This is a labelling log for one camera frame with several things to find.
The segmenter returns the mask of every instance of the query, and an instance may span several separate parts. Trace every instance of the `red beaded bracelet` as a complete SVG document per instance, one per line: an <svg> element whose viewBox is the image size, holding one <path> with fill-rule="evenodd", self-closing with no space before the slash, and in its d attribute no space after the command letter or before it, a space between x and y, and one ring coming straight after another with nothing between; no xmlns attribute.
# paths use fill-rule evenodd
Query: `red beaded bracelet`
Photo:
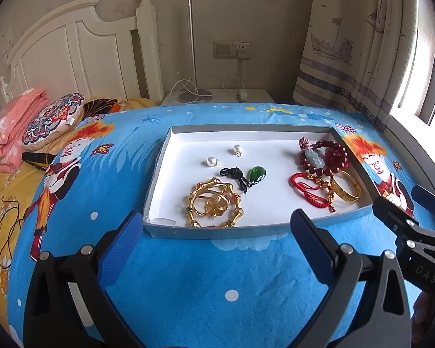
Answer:
<svg viewBox="0 0 435 348"><path fill-rule="evenodd" d="M340 170L347 168L349 165L347 150L345 147L332 140L318 141L316 144L310 145L306 138L302 138L300 140L300 147L302 148L300 153L300 164L303 166L303 169L308 170L311 174L315 173L318 177L321 177L322 175L330 176L336 174ZM324 168L316 168L308 162L304 150L316 150L322 147L327 148L324 153L324 162L326 165Z"/></svg>
<svg viewBox="0 0 435 348"><path fill-rule="evenodd" d="M306 183L303 182L297 182L296 178L298 177L305 177L307 179L310 180L314 180L314 182L316 182L317 186L310 186ZM334 192L332 190L332 187L330 186L329 182L326 182L325 180L322 180L322 178L320 177L316 177L312 174L308 174L308 173L296 173L293 174L290 177L290 183L292 184L293 187L298 188L303 195L305 196L306 200L308 202L310 202L312 205L314 205L317 208L329 208L330 212L335 212L335 208L332 206L332 202L333 202L333 198L334 198ZM329 194L327 196L327 199L315 195L311 192L309 192L308 190L318 190L320 188L326 188L329 190Z"/></svg>

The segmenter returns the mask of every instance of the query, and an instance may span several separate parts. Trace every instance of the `gold hoop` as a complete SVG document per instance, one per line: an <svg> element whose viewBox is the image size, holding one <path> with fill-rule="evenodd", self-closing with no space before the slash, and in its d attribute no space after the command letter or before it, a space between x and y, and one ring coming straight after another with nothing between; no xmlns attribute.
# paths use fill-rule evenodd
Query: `gold hoop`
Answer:
<svg viewBox="0 0 435 348"><path fill-rule="evenodd" d="M221 191L215 191L211 188L222 187ZM204 212L200 212L195 207L195 201L197 198L202 198L205 201ZM195 219L193 214L198 216L222 216L228 209L229 204L234 204L235 209L231 215L231 218L222 223L221 225L209 225L202 226ZM195 190L188 195L188 205L186 207L186 215L190 219L190 226L194 228L228 228L234 227L237 218L243 215L244 211L240 207L240 195L234 192L234 188L231 183L223 183L218 178L214 177L207 183L198 183L195 186Z"/></svg>
<svg viewBox="0 0 435 348"><path fill-rule="evenodd" d="M348 174L346 171L340 170L338 174L343 174L348 180L350 180L354 188L356 189L356 192L358 193L357 196L350 195L348 192L346 192L343 188L339 186L339 184L335 181L334 176L330 176L330 186L332 187L332 190L340 196L341 199L345 200L348 203L356 203L362 195L362 190L360 184L356 181L355 178L353 178L350 174Z"/></svg>

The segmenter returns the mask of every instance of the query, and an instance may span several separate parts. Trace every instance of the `silver bolt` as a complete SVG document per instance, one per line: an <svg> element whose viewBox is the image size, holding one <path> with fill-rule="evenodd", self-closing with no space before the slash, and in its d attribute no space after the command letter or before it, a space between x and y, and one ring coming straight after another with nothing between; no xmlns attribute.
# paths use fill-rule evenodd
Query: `silver bolt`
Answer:
<svg viewBox="0 0 435 348"><path fill-rule="evenodd" d="M390 260L395 259L395 254L393 254L393 252L391 252L390 250L385 250L384 254Z"/></svg>
<svg viewBox="0 0 435 348"><path fill-rule="evenodd" d="M81 253L82 255L89 255L92 253L93 250L94 250L94 246L87 244L85 246L82 246Z"/></svg>
<svg viewBox="0 0 435 348"><path fill-rule="evenodd" d="M340 250L342 250L345 254L352 254L353 253L353 247L348 243L341 244Z"/></svg>
<svg viewBox="0 0 435 348"><path fill-rule="evenodd" d="M50 253L48 251L44 251L40 254L39 259L40 260L47 260L50 257Z"/></svg>

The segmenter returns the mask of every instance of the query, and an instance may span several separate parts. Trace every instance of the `window sill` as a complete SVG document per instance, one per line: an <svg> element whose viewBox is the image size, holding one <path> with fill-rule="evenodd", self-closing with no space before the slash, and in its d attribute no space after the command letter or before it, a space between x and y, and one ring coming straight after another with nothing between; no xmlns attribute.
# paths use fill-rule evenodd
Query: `window sill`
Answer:
<svg viewBox="0 0 435 348"><path fill-rule="evenodd" d="M435 191L435 129L400 108L393 108L387 128L409 152L408 156L415 160Z"/></svg>

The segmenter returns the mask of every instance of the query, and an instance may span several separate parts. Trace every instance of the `orange hair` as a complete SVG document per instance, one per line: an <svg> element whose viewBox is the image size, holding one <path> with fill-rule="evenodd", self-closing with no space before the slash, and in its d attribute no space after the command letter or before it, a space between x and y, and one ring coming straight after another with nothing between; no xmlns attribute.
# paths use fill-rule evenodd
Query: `orange hair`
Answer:
<svg viewBox="0 0 435 348"><path fill-rule="evenodd" d="M70 142L75 142L79 139L85 138L93 138L99 139L101 137L105 137L107 134L111 133L115 128L113 123L103 124L101 121L92 122L82 126L81 128L75 130L70 137L68 137L68 141L66 145Z"/></svg>
<svg viewBox="0 0 435 348"><path fill-rule="evenodd" d="M363 157L367 154L387 155L386 149L381 144L369 141L362 135L345 135L343 140L360 161L363 161Z"/></svg>

